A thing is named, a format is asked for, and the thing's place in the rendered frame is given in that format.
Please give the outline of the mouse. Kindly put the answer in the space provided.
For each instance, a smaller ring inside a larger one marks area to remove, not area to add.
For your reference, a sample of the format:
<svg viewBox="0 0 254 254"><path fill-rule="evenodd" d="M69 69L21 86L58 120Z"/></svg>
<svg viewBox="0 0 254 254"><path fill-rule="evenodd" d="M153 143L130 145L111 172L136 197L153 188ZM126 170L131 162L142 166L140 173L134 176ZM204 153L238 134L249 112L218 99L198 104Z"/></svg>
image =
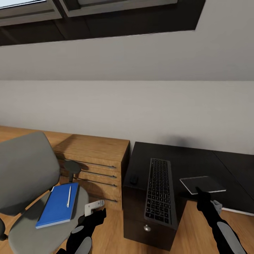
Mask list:
<svg viewBox="0 0 254 254"><path fill-rule="evenodd" d="M131 175L131 177L130 177L130 181L131 181L132 183L137 183L138 178L139 178L139 175L138 175L137 173L133 173L133 174Z"/></svg>

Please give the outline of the keyboard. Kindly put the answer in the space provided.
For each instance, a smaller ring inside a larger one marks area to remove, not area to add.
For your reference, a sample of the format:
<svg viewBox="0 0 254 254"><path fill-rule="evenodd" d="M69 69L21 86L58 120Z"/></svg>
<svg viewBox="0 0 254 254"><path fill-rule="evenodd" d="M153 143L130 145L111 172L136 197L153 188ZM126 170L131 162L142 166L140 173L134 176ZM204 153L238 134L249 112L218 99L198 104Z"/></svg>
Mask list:
<svg viewBox="0 0 254 254"><path fill-rule="evenodd" d="M151 158L144 218L178 229L170 161Z"/></svg>

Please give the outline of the swivel chair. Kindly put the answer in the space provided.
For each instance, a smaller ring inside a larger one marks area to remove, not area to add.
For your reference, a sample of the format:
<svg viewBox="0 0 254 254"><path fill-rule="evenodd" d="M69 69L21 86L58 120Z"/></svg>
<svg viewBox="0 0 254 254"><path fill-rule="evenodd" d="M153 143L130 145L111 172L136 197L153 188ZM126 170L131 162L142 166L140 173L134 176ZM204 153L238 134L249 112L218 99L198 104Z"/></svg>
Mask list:
<svg viewBox="0 0 254 254"><path fill-rule="evenodd" d="M63 166L69 171L69 182L64 185L70 184L74 174L81 172L81 167L74 161L66 161ZM69 239L78 219L85 215L89 194L79 185L71 221L35 228L51 190L59 180L59 161L42 131L0 143L0 213L12 217L21 213L8 235L4 234L5 224L0 218L0 241L8 240L14 254L51 254Z"/></svg>

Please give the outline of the notebook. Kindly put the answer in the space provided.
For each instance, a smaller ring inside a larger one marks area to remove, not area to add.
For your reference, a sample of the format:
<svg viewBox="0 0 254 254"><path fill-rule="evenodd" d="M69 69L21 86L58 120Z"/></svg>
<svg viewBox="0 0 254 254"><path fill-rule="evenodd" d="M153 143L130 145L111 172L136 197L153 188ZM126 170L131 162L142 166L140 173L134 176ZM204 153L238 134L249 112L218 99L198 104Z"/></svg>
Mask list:
<svg viewBox="0 0 254 254"><path fill-rule="evenodd" d="M220 186L209 176L183 178L180 181L192 195L198 194L196 187L199 187L203 192L209 193L226 191L224 187Z"/></svg>

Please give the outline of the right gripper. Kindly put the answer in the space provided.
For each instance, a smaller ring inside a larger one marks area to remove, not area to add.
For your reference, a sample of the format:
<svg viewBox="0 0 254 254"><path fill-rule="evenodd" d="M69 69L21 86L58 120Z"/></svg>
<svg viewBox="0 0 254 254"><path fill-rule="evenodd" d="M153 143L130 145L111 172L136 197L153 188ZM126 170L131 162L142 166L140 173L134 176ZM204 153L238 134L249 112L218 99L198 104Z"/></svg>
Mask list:
<svg viewBox="0 0 254 254"><path fill-rule="evenodd" d="M196 187L196 189L198 192L198 201L197 201L198 211L202 211L203 214L208 210L217 211L210 201L211 194L209 192L203 192L199 187Z"/></svg>

